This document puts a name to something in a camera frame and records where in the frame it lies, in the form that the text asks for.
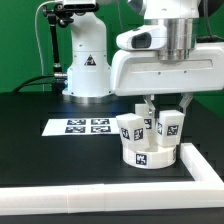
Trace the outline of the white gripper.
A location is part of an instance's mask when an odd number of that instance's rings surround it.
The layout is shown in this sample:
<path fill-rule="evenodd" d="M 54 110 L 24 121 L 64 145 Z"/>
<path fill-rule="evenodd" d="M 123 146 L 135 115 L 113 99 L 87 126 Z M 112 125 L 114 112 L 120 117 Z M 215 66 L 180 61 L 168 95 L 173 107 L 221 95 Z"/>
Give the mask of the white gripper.
<path fill-rule="evenodd" d="M 113 57 L 110 87 L 118 96 L 146 95 L 149 115 L 156 108 L 152 94 L 183 93 L 179 103 L 187 112 L 193 94 L 224 88 L 224 43 L 200 43 L 185 60 L 162 61 L 156 51 L 119 50 Z"/>

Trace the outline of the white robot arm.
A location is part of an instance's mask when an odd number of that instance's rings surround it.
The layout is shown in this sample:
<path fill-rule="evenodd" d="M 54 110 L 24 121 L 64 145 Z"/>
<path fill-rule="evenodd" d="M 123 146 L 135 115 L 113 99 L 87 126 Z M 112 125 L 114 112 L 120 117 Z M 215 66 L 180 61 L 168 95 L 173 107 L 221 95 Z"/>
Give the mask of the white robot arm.
<path fill-rule="evenodd" d="M 106 27 L 93 13 L 100 0 L 64 0 L 72 9 L 73 61 L 63 94 L 100 102 L 110 94 L 152 97 L 181 93 L 186 108 L 194 92 L 224 89 L 224 42 L 198 43 L 195 25 L 201 0 L 127 0 L 144 25 L 117 36 L 119 51 L 107 63 Z"/>

